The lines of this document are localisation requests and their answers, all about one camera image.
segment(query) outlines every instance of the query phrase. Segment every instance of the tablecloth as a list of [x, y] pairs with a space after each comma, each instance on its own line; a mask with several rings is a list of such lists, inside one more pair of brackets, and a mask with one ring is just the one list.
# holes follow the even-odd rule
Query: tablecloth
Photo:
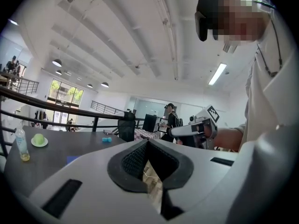
[[134, 140], [142, 140], [143, 137], [147, 139], [159, 139], [160, 132], [152, 133], [144, 129], [135, 129]]

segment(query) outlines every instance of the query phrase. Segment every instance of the green ball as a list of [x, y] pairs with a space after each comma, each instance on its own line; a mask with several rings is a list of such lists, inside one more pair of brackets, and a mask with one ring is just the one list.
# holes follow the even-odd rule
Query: green ball
[[45, 138], [41, 133], [37, 133], [36, 135], [34, 135], [33, 140], [36, 145], [42, 145], [45, 141]]

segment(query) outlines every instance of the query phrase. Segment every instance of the backpack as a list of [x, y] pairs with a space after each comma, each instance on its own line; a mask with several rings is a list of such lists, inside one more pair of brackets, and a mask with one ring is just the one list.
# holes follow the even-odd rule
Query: backpack
[[171, 112], [175, 117], [176, 117], [176, 127], [181, 127], [183, 126], [183, 120], [178, 118], [177, 113]]

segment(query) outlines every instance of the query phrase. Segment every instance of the tree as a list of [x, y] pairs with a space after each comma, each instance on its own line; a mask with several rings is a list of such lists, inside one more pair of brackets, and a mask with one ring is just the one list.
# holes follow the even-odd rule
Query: tree
[[51, 84], [51, 89], [58, 90], [59, 87], [60, 87], [60, 85], [59, 85], [58, 81], [57, 80], [53, 80], [52, 84]]
[[71, 87], [67, 91], [67, 94], [68, 95], [74, 95], [74, 99], [79, 102], [81, 100], [82, 95], [83, 95], [83, 90], [79, 90], [79, 89], [76, 89], [75, 87]]

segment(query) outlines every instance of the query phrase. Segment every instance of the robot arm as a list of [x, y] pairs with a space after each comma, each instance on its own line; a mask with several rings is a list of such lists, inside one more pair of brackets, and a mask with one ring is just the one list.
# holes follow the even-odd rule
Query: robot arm
[[[180, 139], [186, 136], [193, 136], [195, 147], [213, 150], [213, 138], [215, 138], [217, 135], [216, 122], [218, 120], [218, 113], [211, 105], [209, 105], [201, 112], [199, 112], [197, 115], [191, 116], [189, 125], [172, 128], [169, 130], [169, 134], [174, 138], [181, 137]], [[210, 137], [206, 137], [204, 132], [204, 126], [208, 126], [210, 128]]]

